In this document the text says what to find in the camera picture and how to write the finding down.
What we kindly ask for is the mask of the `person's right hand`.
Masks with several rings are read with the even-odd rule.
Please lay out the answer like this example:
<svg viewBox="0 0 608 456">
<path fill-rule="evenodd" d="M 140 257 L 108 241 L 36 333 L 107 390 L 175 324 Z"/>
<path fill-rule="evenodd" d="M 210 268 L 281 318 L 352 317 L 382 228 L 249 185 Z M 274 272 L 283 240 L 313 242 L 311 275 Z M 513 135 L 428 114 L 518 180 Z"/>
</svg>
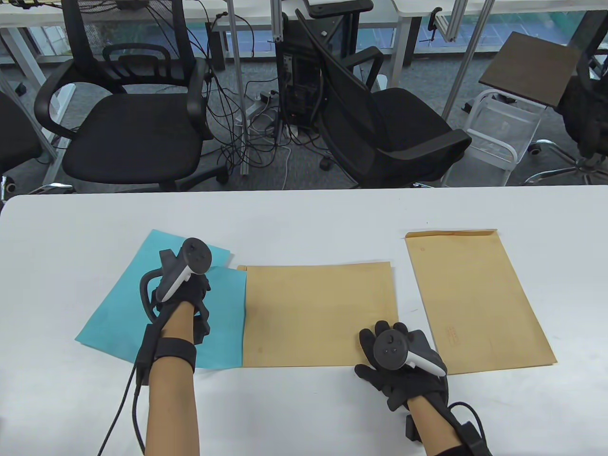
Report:
<svg viewBox="0 0 608 456">
<path fill-rule="evenodd" d="M 384 393 L 392 412 L 408 408 L 410 399 L 434 394 L 447 403 L 447 366 L 424 332 L 378 321 L 374 330 L 360 330 L 359 343 L 368 363 L 359 363 L 354 372 Z"/>
</svg>

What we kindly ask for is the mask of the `person's left hand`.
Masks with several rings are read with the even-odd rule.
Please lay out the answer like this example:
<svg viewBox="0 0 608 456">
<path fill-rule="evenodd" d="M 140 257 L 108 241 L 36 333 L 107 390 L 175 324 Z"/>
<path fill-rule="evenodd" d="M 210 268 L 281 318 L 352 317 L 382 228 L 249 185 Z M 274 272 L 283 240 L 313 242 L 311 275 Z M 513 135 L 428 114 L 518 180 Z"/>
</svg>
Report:
<svg viewBox="0 0 608 456">
<path fill-rule="evenodd" d="M 204 306 L 204 298 L 208 291 L 211 290 L 209 281 L 206 275 L 191 275 L 189 280 L 183 282 L 177 291 L 166 302 L 160 302 L 155 293 L 152 292 L 152 308 L 156 308 L 160 313 L 163 307 L 167 305 L 179 305 L 183 302 L 189 303 L 195 308 L 195 314 L 200 314 L 203 320 L 207 320 L 209 312 Z"/>
</svg>

